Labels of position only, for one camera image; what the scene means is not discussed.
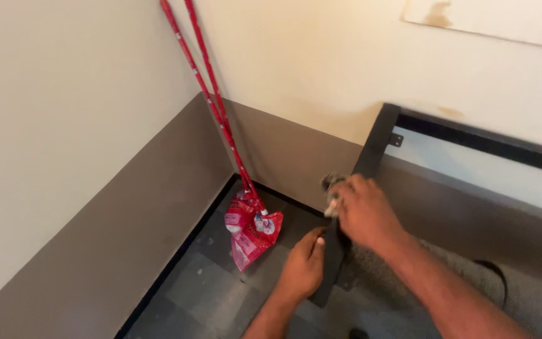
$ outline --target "metal bracket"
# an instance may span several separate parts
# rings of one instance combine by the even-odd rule
[[[392,135],[390,135],[390,141],[388,141],[388,144],[396,147],[401,147],[404,138],[405,137],[403,137],[402,135],[393,132]]]

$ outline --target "black metal frame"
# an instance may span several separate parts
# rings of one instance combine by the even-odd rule
[[[384,104],[359,155],[353,173],[373,178],[380,168],[394,127],[402,127],[437,139],[493,154],[542,169],[542,146],[513,137],[470,127],[435,116],[414,112],[398,105]],[[344,241],[338,220],[332,220],[326,235],[323,281],[311,301],[323,307],[334,285],[349,243]]]

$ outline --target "person's arm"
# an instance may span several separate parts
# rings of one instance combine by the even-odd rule
[[[275,289],[242,339],[280,339],[294,310],[311,296],[323,279],[324,228],[307,233],[290,251]]]
[[[353,175],[334,191],[342,198],[337,209],[344,233],[386,261],[444,338],[530,338],[403,229],[374,181]]]

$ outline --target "cream wall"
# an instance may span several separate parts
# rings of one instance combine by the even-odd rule
[[[0,288],[198,92],[156,1],[0,1]]]
[[[183,1],[171,4],[195,42]],[[540,46],[403,22],[404,0],[196,6],[238,103],[360,145],[382,102],[542,144]],[[401,133],[388,154],[542,207],[542,170]]]

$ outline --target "person's left hand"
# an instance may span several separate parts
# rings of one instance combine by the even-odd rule
[[[324,231],[325,227],[318,227],[308,232],[290,251],[275,288],[281,298],[298,304],[321,285],[325,251],[321,236]]]

